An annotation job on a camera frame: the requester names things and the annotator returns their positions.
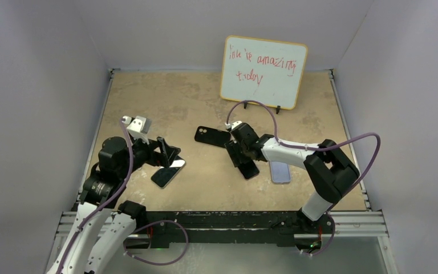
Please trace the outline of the purple phone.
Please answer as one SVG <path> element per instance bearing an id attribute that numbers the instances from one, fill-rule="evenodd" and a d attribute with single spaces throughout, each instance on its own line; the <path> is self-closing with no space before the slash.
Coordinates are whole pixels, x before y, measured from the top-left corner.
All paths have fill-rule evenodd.
<path id="1" fill-rule="evenodd" d="M 249 180 L 259 174 L 259 169 L 253 161 L 241 163 L 237 168 L 245 180 Z"/>

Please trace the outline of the silver phone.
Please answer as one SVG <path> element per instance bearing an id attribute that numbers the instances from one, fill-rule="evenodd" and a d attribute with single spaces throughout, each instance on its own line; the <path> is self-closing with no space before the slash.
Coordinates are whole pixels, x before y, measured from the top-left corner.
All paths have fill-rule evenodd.
<path id="1" fill-rule="evenodd" d="M 156 186 L 163 189 L 176 177 L 185 165 L 186 161 L 178 156 L 170 167 L 160 167 L 151 176 L 151 181 L 153 181 Z"/>

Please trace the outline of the lavender phone case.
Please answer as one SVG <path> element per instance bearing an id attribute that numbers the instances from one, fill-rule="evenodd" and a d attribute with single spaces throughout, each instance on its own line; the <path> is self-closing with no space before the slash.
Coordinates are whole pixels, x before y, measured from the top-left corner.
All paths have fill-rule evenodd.
<path id="1" fill-rule="evenodd" d="M 291 174 L 289 165 L 281 162 L 270 162 L 271 181 L 274 184 L 289 184 L 291 182 Z"/>

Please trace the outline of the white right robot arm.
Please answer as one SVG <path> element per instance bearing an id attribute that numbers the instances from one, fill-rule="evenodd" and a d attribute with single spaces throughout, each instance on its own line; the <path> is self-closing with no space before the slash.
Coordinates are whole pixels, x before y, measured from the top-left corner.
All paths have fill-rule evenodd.
<path id="1" fill-rule="evenodd" d="M 235 168 L 244 179 L 259 174 L 256 162 L 278 162 L 306 170 L 315 191 L 297 212 L 298 227 L 311 232 L 320 218 L 343 198 L 359 179 L 360 172 L 334 141 L 318 144 L 282 140 L 271 134 L 258 136 L 244 122 L 227 124 L 232 139 L 225 144 Z"/>

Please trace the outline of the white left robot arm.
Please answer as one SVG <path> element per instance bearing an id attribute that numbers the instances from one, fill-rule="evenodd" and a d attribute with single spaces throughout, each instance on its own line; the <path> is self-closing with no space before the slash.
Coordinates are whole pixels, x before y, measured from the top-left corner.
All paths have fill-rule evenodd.
<path id="1" fill-rule="evenodd" d="M 125 201 L 113 213 L 131 174 L 144 164 L 168 168 L 181 152 L 165 139 L 106 139 L 98 162 L 83 184 L 76 216 L 49 273 L 103 273 L 110 259 L 131 233 L 147 227 L 146 207 Z"/>

